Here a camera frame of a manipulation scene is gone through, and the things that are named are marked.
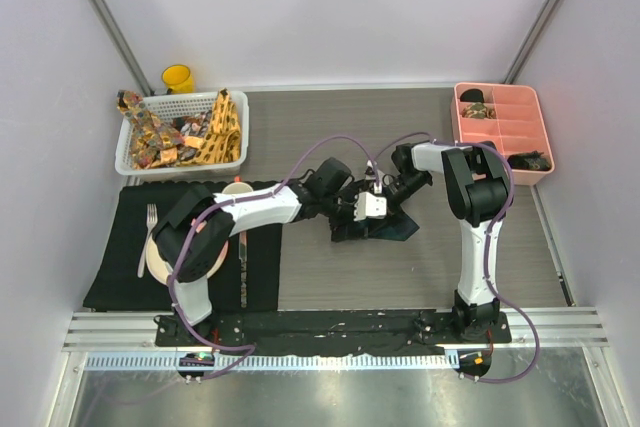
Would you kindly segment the dark green tie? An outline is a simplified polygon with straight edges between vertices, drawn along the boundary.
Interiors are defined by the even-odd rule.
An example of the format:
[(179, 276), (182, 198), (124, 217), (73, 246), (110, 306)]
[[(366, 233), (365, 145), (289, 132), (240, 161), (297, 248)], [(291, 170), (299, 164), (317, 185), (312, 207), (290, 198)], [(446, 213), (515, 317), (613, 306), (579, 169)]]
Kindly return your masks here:
[(381, 219), (368, 218), (357, 222), (353, 226), (350, 239), (404, 242), (419, 229), (419, 225), (408, 214), (394, 213)]

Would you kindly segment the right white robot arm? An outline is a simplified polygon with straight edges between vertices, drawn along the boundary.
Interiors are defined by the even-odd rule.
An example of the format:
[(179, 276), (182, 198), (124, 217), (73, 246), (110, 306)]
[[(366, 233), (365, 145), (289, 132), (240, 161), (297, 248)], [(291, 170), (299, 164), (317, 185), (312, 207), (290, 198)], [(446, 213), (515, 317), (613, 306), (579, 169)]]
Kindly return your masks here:
[(491, 141), (404, 143), (391, 159), (398, 175), (388, 186), (389, 201), (404, 202), (432, 181), (432, 173), (444, 178), (462, 247), (451, 327), (460, 340), (475, 341), (499, 320), (495, 272), (502, 222), (514, 197), (510, 165)]

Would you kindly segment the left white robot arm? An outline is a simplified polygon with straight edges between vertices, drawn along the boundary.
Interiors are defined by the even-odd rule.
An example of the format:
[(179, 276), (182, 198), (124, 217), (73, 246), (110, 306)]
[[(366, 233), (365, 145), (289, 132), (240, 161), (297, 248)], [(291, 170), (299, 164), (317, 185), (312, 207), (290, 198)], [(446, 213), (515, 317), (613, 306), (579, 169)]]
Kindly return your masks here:
[(335, 158), (303, 178), (246, 193), (211, 193), (191, 188), (151, 231), (169, 266), (167, 286), (178, 314), (179, 335), (190, 345), (205, 344), (213, 332), (206, 276), (229, 239), (268, 225), (284, 225), (323, 215), (334, 223), (359, 224), (386, 213), (378, 178), (349, 182), (351, 171)]

